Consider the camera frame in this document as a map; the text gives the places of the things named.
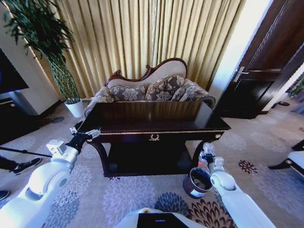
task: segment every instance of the television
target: television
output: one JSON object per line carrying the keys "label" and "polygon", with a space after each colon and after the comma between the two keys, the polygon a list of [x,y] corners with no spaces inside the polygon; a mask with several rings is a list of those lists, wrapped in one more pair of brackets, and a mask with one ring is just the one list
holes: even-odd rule
{"label": "television", "polygon": [[26,88],[28,85],[0,49],[0,94]]}

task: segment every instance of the floral upholstery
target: floral upholstery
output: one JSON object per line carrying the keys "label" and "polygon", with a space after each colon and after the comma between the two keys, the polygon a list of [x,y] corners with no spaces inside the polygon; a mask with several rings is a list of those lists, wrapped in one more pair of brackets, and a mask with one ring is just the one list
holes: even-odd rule
{"label": "floral upholstery", "polygon": [[146,87],[144,85],[136,87],[114,85],[110,88],[110,93],[114,96],[115,101],[140,101],[144,99]]}
{"label": "floral upholstery", "polygon": [[185,78],[180,74],[159,79],[148,87],[145,100],[170,101],[175,92],[184,84],[184,81]]}
{"label": "floral upholstery", "polygon": [[186,89],[185,87],[180,87],[176,92],[174,93],[171,101],[179,101],[181,97],[184,95]]}
{"label": "floral upholstery", "polygon": [[197,83],[187,79],[183,87],[185,88],[185,93],[179,101],[204,101],[209,107],[214,107],[215,97],[210,96],[209,93]]}
{"label": "floral upholstery", "polygon": [[112,103],[115,101],[114,96],[110,93],[108,87],[103,86],[93,97],[89,105],[84,109],[84,115],[87,117],[95,104],[97,103]]}

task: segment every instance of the console table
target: console table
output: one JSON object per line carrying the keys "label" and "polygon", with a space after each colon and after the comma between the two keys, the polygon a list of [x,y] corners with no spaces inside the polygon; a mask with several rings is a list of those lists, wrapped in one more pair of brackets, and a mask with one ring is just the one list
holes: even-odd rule
{"label": "console table", "polygon": [[[92,139],[105,177],[186,174],[198,165],[204,142],[230,127],[203,102],[98,103],[78,132],[101,129]],[[191,159],[185,142],[202,140]],[[111,143],[107,155],[102,143]]]}

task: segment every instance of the curtain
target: curtain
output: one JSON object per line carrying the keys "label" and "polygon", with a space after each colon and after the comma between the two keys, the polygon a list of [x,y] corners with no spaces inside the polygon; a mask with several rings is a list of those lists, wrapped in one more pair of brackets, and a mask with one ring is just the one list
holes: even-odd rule
{"label": "curtain", "polygon": [[56,16],[74,33],[65,56],[82,98],[92,97],[118,69],[126,78],[139,78],[146,65],[170,57],[182,58],[187,78],[208,89],[245,2],[53,1],[60,8]]}

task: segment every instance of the black pants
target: black pants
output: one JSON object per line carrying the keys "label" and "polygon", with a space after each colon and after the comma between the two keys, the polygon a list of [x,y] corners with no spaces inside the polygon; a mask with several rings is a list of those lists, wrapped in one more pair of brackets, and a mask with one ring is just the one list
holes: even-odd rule
{"label": "black pants", "polygon": [[0,156],[0,169],[12,171],[17,167],[17,165],[19,165],[17,162]]}

